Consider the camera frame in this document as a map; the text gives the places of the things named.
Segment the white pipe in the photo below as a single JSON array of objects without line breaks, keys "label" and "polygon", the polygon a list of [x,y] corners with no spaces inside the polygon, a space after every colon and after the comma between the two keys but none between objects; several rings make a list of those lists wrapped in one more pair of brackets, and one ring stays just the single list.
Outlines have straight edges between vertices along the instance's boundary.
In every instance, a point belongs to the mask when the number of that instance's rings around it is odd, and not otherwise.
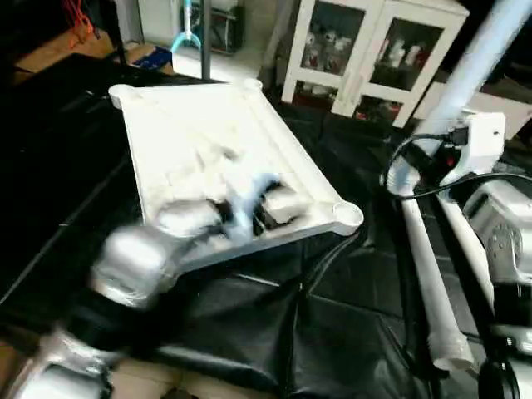
[{"label": "white pipe", "polygon": [[402,208],[429,323],[427,341],[434,366],[449,372],[467,370],[473,355],[456,323],[419,206],[416,201],[403,201]]},{"label": "white pipe", "polygon": [[494,312],[493,284],[491,283],[488,258],[484,246],[456,202],[450,202],[443,195],[438,195],[438,201],[440,201],[440,206],[446,214],[482,292],[491,306],[491,311]]}]

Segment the metal pole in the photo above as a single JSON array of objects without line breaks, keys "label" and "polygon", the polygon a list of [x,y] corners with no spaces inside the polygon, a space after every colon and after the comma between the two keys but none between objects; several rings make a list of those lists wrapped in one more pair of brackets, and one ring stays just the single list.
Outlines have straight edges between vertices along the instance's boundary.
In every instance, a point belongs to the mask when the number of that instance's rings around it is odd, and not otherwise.
[{"label": "metal pole", "polygon": [[201,80],[210,81],[210,23],[211,0],[201,0],[201,26],[203,27],[203,43],[201,45]]}]

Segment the floor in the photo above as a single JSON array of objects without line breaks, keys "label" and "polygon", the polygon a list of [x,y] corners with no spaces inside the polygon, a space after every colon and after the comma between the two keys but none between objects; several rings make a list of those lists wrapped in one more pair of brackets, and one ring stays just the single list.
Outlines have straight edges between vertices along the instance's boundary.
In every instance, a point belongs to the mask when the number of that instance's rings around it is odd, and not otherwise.
[{"label": "floor", "polygon": [[[10,364],[16,354],[0,343],[0,387],[7,383]],[[112,399],[159,399],[172,387],[179,387],[199,399],[274,399],[272,395],[237,387],[197,372],[161,364],[124,361],[111,380]]]}]

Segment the black tablecloth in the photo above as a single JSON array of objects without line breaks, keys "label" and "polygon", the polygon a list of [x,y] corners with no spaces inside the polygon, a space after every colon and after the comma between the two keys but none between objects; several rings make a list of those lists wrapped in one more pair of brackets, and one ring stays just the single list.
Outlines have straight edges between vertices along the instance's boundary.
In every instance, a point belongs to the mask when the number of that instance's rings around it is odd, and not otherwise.
[{"label": "black tablecloth", "polygon": [[[123,120],[106,98],[116,83],[197,81],[74,56],[2,95],[17,126],[4,128],[4,324],[49,331],[84,285],[105,237],[140,218]],[[364,225],[349,238],[323,234],[185,275],[146,315],[134,356],[280,397],[475,397],[472,373],[448,376],[431,366],[401,213],[378,189],[389,139],[397,142],[401,132],[275,106],[338,193],[362,209]],[[429,200],[421,207],[456,318],[480,363],[483,347],[437,210]]]}]

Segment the blue object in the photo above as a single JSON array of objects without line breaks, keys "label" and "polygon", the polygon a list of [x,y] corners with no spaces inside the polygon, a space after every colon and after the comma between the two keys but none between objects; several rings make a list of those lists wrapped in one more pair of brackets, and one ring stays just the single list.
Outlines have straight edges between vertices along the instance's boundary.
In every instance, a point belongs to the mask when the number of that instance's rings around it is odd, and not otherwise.
[{"label": "blue object", "polygon": [[142,69],[147,69],[150,71],[154,71],[157,69],[161,69],[166,63],[172,61],[172,53],[166,50],[165,48],[155,46],[155,50],[151,52],[151,54],[148,54],[147,56],[143,56],[142,58],[139,58],[135,62],[133,62],[133,65],[140,67]]},{"label": "blue object", "polygon": [[171,51],[174,53],[181,46],[183,42],[191,42],[194,46],[201,50],[201,40],[197,37],[190,28],[190,18],[192,16],[192,0],[183,1],[183,22],[185,29],[182,33],[177,35],[172,43]]}]

